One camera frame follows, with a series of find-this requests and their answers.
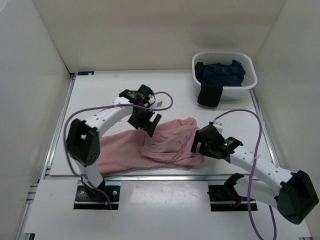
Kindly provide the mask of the pink trousers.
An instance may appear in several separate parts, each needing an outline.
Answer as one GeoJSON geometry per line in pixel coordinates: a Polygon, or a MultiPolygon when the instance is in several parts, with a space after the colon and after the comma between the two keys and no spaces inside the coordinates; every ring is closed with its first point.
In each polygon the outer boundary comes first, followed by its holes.
{"type": "Polygon", "coordinates": [[[175,119],[156,126],[152,136],[141,129],[100,139],[98,170],[103,175],[159,168],[190,169],[205,158],[191,151],[197,121],[175,119]]]}

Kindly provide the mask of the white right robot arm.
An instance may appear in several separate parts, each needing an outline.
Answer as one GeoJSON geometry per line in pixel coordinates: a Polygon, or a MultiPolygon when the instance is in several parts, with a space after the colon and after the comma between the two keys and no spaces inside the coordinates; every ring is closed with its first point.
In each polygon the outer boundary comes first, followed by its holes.
{"type": "Polygon", "coordinates": [[[232,175],[224,188],[230,200],[236,200],[250,190],[251,198],[274,207],[295,225],[299,225],[319,203],[312,180],[306,172],[292,172],[267,160],[255,159],[241,141],[234,137],[224,138],[212,125],[195,132],[191,152],[223,159],[252,172],[259,179],[259,182],[249,183],[241,174],[232,175]]]}

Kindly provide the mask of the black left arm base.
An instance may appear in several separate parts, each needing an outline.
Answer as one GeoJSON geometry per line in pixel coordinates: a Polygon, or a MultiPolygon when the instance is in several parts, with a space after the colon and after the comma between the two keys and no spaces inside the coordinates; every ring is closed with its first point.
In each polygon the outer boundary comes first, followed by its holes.
{"type": "Polygon", "coordinates": [[[74,198],[75,210],[113,210],[119,209],[120,185],[105,185],[104,194],[95,192],[84,182],[78,183],[74,198]]]}

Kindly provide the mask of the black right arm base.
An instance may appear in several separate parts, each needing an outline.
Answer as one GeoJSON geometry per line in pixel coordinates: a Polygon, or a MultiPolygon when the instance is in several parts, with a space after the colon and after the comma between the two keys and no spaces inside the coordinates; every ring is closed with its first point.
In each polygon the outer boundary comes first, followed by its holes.
{"type": "Polygon", "coordinates": [[[208,192],[211,212],[247,212],[248,199],[228,193],[224,185],[209,185],[208,192]]]}

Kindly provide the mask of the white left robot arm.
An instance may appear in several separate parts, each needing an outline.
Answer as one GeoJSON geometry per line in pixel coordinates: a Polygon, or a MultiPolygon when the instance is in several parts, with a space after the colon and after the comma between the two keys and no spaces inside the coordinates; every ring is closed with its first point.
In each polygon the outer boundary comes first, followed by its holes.
{"type": "Polygon", "coordinates": [[[84,120],[75,118],[66,126],[69,130],[63,134],[67,161],[74,160],[78,166],[79,177],[85,193],[95,201],[107,199],[105,180],[98,170],[97,160],[101,153],[100,138],[111,127],[128,117],[128,123],[135,129],[145,131],[152,136],[161,119],[155,114],[162,106],[162,101],[147,86],[139,90],[124,90],[114,101],[84,120]]]}

